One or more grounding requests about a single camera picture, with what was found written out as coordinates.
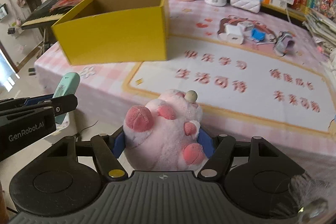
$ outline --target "stack of papers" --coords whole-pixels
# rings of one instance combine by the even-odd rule
[[[319,12],[310,9],[303,23],[315,41],[319,41],[325,53],[330,54],[336,48],[336,23]]]

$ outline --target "white quilted pouch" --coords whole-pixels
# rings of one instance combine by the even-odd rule
[[[230,0],[231,6],[241,8],[250,12],[260,11],[260,0]]]

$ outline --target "pink paw pad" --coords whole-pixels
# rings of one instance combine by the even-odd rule
[[[135,132],[144,132],[153,126],[154,120],[148,108],[144,106],[133,106],[127,111],[125,123]]]
[[[193,124],[192,122],[186,122],[184,124],[184,133],[187,136],[194,135],[194,134],[196,134],[196,132],[197,132],[196,125]]]
[[[164,117],[167,120],[175,120],[176,114],[174,110],[168,105],[159,106],[157,109],[157,113],[159,116]]]
[[[183,151],[183,157],[188,165],[200,164],[205,158],[202,145],[199,143],[188,145]]]

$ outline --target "yellow cardboard box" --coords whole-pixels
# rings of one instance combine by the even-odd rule
[[[72,65],[166,60],[168,0],[83,0],[53,25]]]

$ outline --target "pink stuffed toy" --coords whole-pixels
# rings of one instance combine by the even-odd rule
[[[168,90],[125,117],[125,155],[135,170],[197,170],[206,162],[197,143],[202,109],[197,93]]]

